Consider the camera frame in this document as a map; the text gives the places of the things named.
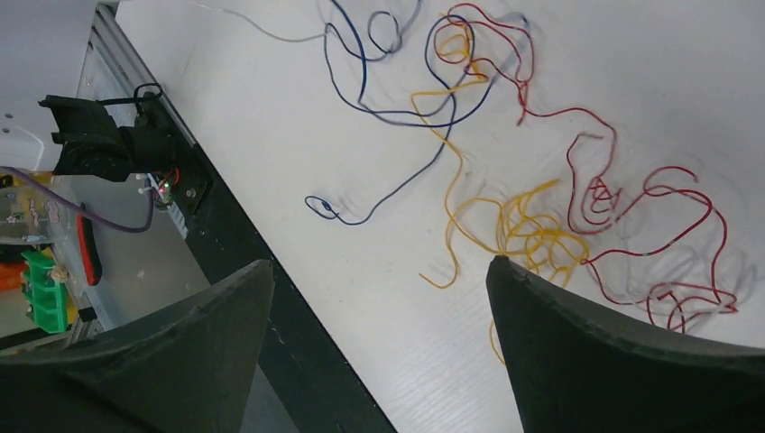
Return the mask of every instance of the green plastic container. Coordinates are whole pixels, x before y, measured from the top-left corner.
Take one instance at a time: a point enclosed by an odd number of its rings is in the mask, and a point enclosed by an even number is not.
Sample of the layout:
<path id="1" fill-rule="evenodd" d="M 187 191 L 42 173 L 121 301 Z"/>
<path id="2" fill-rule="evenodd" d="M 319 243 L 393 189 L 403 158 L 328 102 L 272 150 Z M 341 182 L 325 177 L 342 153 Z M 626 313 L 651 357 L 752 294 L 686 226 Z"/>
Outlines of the green plastic container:
<path id="1" fill-rule="evenodd" d="M 28 251 L 22 256 L 29 263 L 29 271 L 22 274 L 22 292 L 32 306 L 27 316 L 49 334 L 66 331 L 69 325 L 67 289 L 51 278 L 55 262 L 37 251 Z"/>

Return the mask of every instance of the red wire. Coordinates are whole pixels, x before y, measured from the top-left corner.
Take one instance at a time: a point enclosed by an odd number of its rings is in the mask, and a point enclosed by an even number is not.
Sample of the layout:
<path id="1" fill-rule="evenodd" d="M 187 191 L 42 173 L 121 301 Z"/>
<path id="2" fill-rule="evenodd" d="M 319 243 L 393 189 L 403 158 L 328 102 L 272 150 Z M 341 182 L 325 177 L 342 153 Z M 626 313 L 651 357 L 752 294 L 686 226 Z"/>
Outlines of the red wire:
<path id="1" fill-rule="evenodd" d="M 585 193 L 582 195 L 581 201 L 578 203 L 578 205 L 576 204 L 577 175 L 576 175 L 575 165 L 571 159 L 571 155 L 574 149 L 576 148 L 576 145 L 579 143 L 580 139 L 589 138 L 594 140 L 604 140 L 605 137 L 603 137 L 602 135 L 582 132 L 576 136 L 574 141 L 569 145 L 567 149 L 566 160 L 567 160 L 569 169 L 571 170 L 571 178 L 572 178 L 571 197 L 567 207 L 568 208 L 567 224 L 569 229 L 572 232 L 578 235 L 601 234 L 605 232 L 606 230 L 612 228 L 614 224 L 618 223 L 621 218 L 625 217 L 643 198 L 646 198 L 646 197 L 660 198 L 660 197 L 670 196 L 673 194 L 679 194 L 683 197 L 690 198 L 694 200 L 695 202 L 702 204 L 706 207 L 704 214 L 700 218 L 698 218 L 695 221 L 695 223 L 691 224 L 685 230 L 683 230 L 674 238 L 672 238 L 672 240 L 670 240 L 669 242 L 667 242 L 666 244 L 662 245 L 661 247 L 655 250 L 652 250 L 647 253 L 635 253 L 628 250 L 613 248 L 598 254 L 595 258 L 582 261 L 582 264 L 590 266 L 594 274 L 594 279 L 597 282 L 600 288 L 600 291 L 601 293 L 603 293 L 604 297 L 609 302 L 612 302 L 613 304 L 616 304 L 616 305 L 632 305 L 632 304 L 644 303 L 646 305 L 649 321 L 653 325 L 656 325 L 656 322 L 654 319 L 655 313 L 651 309 L 650 302 L 652 300 L 664 301 L 667 299 L 671 299 L 675 303 L 675 307 L 668 314 L 666 326 L 667 326 L 667 329 L 669 330 L 672 330 L 672 331 L 679 330 L 682 333 L 685 333 L 687 331 L 688 324 L 691 321 L 693 321 L 695 318 L 698 318 L 704 314 L 708 314 L 705 312 L 697 312 L 687 318 L 686 314 L 683 311 L 683 305 L 687 304 L 689 301 L 695 300 L 699 302 L 710 303 L 718 307 L 722 306 L 722 309 L 719 310 L 720 314 L 729 314 L 729 313 L 737 312 L 738 310 L 736 309 L 735 304 L 738 301 L 738 299 L 736 298 L 736 296 L 732 294 L 731 292 L 718 289 L 716 287 L 716 281 L 715 281 L 717 262 L 720 258 L 720 255 L 722 254 L 722 251 L 728 239 L 728 224 L 725 218 L 723 217 L 722 213 L 714 207 L 712 200 L 707 195 L 697 190 L 674 189 L 664 184 L 657 184 L 653 186 L 650 185 L 650 182 L 654 178 L 654 176 L 656 176 L 657 174 L 665 170 L 682 171 L 690 175 L 693 178 L 694 182 L 698 182 L 698 177 L 696 176 L 696 174 L 693 171 L 680 166 L 660 167 L 652 171 L 648 176 L 646 176 L 646 178 L 643 181 L 642 192 L 638 197 L 636 197 L 629 205 L 626 206 L 626 208 L 623 211 L 619 212 L 616 216 L 609 215 L 609 213 L 615 212 L 616 208 L 619 206 L 620 199 L 622 197 L 621 188 L 618 188 L 616 191 L 611 191 L 611 189 L 608 187 L 608 185 L 606 184 L 604 180 L 604 176 L 613 166 L 616 144 L 618 142 L 618 133 L 616 132 L 616 129 L 611 124 L 603 120 L 603 118 L 600 117 L 595 112 L 581 106 L 572 106 L 569 108 L 564 108 L 564 109 L 554 111 L 552 113 L 546 113 L 546 114 L 532 111 L 529 108 L 529 92 L 530 92 L 530 83 L 533 80 L 534 73 L 535 73 L 536 52 L 534 50 L 534 42 L 529 32 L 521 27 L 496 22 L 495 20 L 490 18 L 479 6 L 474 5 L 472 3 L 460 3 L 457 5 L 454 5 L 449 9 L 447 15 L 452 14 L 458 8 L 471 8 L 477 11 L 484 18 L 484 21 L 468 21 L 470 25 L 482 26 L 486 29 L 489 29 L 495 34 L 502 37 L 505 41 L 507 41 L 511 45 L 513 52 L 518 59 L 518 65 L 515 69 L 515 73 L 513 74 L 512 77 L 508 76 L 499 67 L 497 67 L 496 63 L 494 63 L 493 60 L 485 58 L 485 57 L 470 60 L 466 58 L 465 56 L 463 56 L 459 60 L 451 60 L 451 59 L 447 59 L 446 56 L 443 56 L 440 52 L 438 52 L 437 39 L 442 31 L 444 31 L 447 28 L 455 27 L 455 26 L 461 29 L 465 28 L 462 22 L 459 22 L 457 20 L 452 20 L 450 17 L 448 18 L 448 23 L 442 25 L 436 30 L 435 37 L 433 39 L 434 48 L 436 49 L 438 58 L 447 64 L 460 64 L 467 61 L 468 64 L 465 66 L 465 71 L 468 74 L 481 75 L 484 77 L 485 77 L 484 74 L 477 74 L 474 72 L 470 72 L 469 69 L 471 66 L 474 66 L 475 64 L 480 62 L 489 63 L 493 67 L 493 69 L 496 71 L 497 74 L 499 74 L 503 78 L 510 81 L 516 87 L 517 99 L 522 109 L 521 115 L 517 121 L 517 125 L 521 125 L 523 121 L 526 119 L 527 115 L 544 119 L 544 118 L 550 118 L 550 117 L 555 117 L 555 116 L 564 115 L 564 114 L 583 113 L 592 117 L 597 123 L 603 125 L 605 128 L 607 128 L 611 132 L 610 148 L 608 150 L 607 163 L 604 165 L 603 169 L 599 173 L 595 174 L 587 182 Z M 520 32 L 522 37 L 525 37 L 529 41 L 530 72 L 527 78 L 520 78 L 523 58 L 521 56 L 521 53 L 518 50 L 516 43 L 501 29 L 510 30 L 514 32 Z M 587 209 L 588 200 L 591 200 L 591 202 L 589 203 L 589 208 Z M 574 209 L 576 208 L 578 208 L 578 212 L 579 214 L 581 214 L 580 216 L 582 217 L 582 219 L 584 219 L 586 223 L 589 224 L 590 226 L 593 226 L 596 228 L 583 229 L 578 227 L 573 221 Z M 648 257 L 648 256 L 653 256 L 653 255 L 663 253 L 666 250 L 668 250 L 668 248 L 671 247 L 673 244 L 675 244 L 676 242 L 684 238 L 686 235 L 690 234 L 697 227 L 702 225 L 706 221 L 706 219 L 712 215 L 712 213 L 716 214 L 721 224 L 723 225 L 723 239 L 714 254 L 714 258 L 710 266 L 711 268 L 710 269 L 710 277 L 711 277 L 710 286 L 684 283 L 681 281 L 661 282 L 651 287 L 648 295 L 644 299 L 638 300 L 636 302 L 618 301 L 616 299 L 613 299 L 608 293 L 606 293 L 604 285 L 603 285 L 603 281 L 595 266 L 596 261 L 602 259 L 603 257 L 609 254 L 623 254 L 623 255 L 629 255 L 632 257 Z M 667 288 L 667 287 L 669 287 L 669 290 L 666 293 L 658 295 L 658 296 L 656 295 L 655 292 L 658 289 Z M 704 296 L 694 294 L 694 295 L 688 295 L 682 299 L 679 299 L 675 292 L 675 288 L 684 288 L 686 290 L 700 290 L 702 292 L 711 292 L 714 295 L 714 298 L 709 299 Z M 674 319 L 677 315 L 679 315 L 680 323 L 677 325 L 674 325 Z"/>

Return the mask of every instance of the table surface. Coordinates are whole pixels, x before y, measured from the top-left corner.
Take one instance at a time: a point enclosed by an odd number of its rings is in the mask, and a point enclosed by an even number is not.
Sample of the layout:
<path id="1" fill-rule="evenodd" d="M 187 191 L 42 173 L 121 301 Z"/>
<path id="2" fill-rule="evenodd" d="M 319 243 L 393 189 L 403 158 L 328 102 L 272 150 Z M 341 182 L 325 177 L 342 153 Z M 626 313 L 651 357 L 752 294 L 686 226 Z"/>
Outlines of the table surface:
<path id="1" fill-rule="evenodd" d="M 414 4 L 345 3 L 355 20 L 375 8 L 405 17 Z M 319 11 L 339 19 L 328 2 L 209 4 L 246 14 L 284 37 L 321 32 Z M 642 179 L 656 161 L 678 155 L 703 170 L 704 191 L 731 228 L 724 267 L 731 276 L 723 278 L 734 278 L 748 296 L 739 314 L 715 317 L 696 334 L 764 347 L 765 334 L 758 330 L 765 318 L 758 309 L 765 308 L 765 295 L 758 290 L 756 265 L 765 230 L 751 215 L 765 208 L 765 177 L 759 176 L 765 123 L 758 116 L 765 111 L 758 91 L 765 52 L 757 43 L 765 36 L 759 26 L 765 6 L 712 0 L 690 5 L 482 3 L 495 15 L 519 10 L 529 17 L 539 50 L 533 102 L 540 109 L 583 104 L 617 125 L 632 162 L 620 181 Z M 438 89 L 424 69 L 422 48 L 428 28 L 449 6 L 427 2 L 404 49 L 370 67 L 370 103 L 406 109 L 411 92 Z M 345 106 L 330 85 L 321 41 L 284 44 L 241 19 L 181 0 L 124 2 L 117 21 L 393 426 L 520 431 L 507 373 L 489 341 L 484 274 L 490 255 L 457 239 L 455 286 L 437 290 L 418 277 L 450 274 L 442 200 L 456 158 L 445 154 L 366 225 L 318 218 L 304 196 L 324 195 L 345 204 L 350 218 L 362 217 L 432 157 L 435 137 Z M 356 25 L 364 28 L 365 19 Z M 735 30 L 708 30 L 718 28 Z M 338 84 L 355 98 L 359 65 L 338 45 L 329 42 Z M 460 96 L 460 104 L 469 106 L 477 92 Z M 485 194 L 506 197 L 537 180 L 570 176 L 567 145 L 592 126 L 570 116 L 516 127 L 518 113 L 512 86 L 500 83 L 479 115 L 456 128 L 453 141 L 465 149 L 470 175 L 455 203 L 482 187 Z M 682 206 L 688 211 L 678 218 L 692 220 L 694 209 Z M 478 212 L 470 224 L 480 231 L 491 228 L 493 218 Z M 741 263 L 748 270 L 743 277 L 730 271 Z M 584 271 L 575 273 L 569 289 L 607 305 Z M 645 319 L 635 308 L 622 311 Z"/>

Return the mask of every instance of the purple cable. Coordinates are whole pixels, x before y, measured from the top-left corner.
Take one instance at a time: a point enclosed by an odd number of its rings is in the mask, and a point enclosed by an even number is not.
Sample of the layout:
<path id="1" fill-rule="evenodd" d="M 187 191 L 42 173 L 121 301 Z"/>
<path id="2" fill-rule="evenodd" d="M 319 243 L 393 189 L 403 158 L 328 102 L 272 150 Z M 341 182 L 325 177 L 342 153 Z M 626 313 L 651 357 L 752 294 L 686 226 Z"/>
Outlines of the purple cable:
<path id="1" fill-rule="evenodd" d="M 82 207 L 79 207 L 72 203 L 71 201 L 65 199 L 64 197 L 56 194 L 55 192 L 51 191 L 48 188 L 45 188 L 40 182 L 37 180 L 34 180 L 31 176 L 24 173 L 21 170 L 15 169 L 13 167 L 2 167 L 0 166 L 0 173 L 6 173 L 15 176 L 19 180 L 22 180 L 24 183 L 29 185 L 30 187 L 37 189 L 45 196 L 49 197 L 50 199 L 58 202 L 60 205 L 69 208 L 73 212 L 76 212 L 83 217 L 97 222 L 103 226 L 107 226 L 109 228 L 113 228 L 114 230 L 125 232 L 125 233 L 143 233 L 146 230 L 149 230 L 149 227 L 152 226 L 152 219 L 154 218 L 154 200 L 152 198 L 152 194 L 146 194 L 146 197 L 149 198 L 149 216 L 146 217 L 146 224 L 140 227 L 126 227 L 121 226 L 117 223 L 114 223 L 112 221 L 109 221 L 108 219 L 105 219 L 101 216 L 98 216 L 92 212 L 88 212 L 87 210 L 83 209 Z"/>

